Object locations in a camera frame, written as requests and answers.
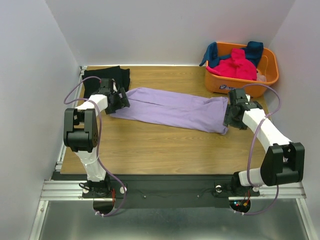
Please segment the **lavender t shirt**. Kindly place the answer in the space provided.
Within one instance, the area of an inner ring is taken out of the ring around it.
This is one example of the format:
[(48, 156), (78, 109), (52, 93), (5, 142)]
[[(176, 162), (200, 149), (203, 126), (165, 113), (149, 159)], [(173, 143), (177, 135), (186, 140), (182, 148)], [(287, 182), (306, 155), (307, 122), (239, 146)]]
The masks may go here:
[(130, 107), (117, 110), (111, 117), (221, 135), (228, 131), (224, 126), (226, 97), (206, 98), (146, 87), (134, 88), (126, 95)]

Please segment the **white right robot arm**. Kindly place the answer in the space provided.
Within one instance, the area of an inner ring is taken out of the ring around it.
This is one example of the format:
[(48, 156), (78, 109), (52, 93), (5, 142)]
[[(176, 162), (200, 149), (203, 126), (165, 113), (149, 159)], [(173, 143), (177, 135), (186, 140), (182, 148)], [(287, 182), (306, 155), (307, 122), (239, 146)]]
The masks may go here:
[(250, 129), (258, 140), (265, 156), (258, 168), (248, 164), (244, 171), (235, 172), (230, 189), (235, 195), (242, 195), (248, 187), (276, 186), (299, 183), (304, 175), (305, 147), (285, 137), (271, 122), (269, 115), (257, 101), (251, 101), (243, 88), (228, 93), (229, 104), (224, 125), (240, 130)]

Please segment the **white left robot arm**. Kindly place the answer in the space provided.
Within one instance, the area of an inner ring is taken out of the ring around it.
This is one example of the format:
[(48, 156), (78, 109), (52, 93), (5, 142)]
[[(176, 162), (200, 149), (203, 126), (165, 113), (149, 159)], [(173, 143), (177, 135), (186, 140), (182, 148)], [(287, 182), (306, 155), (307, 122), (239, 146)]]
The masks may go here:
[(64, 112), (63, 142), (80, 159), (87, 181), (81, 183), (84, 194), (108, 196), (111, 190), (110, 177), (99, 159), (102, 135), (101, 112), (107, 115), (130, 107), (126, 91), (112, 78), (95, 77), (98, 90), (88, 98), (78, 98), (83, 103)]

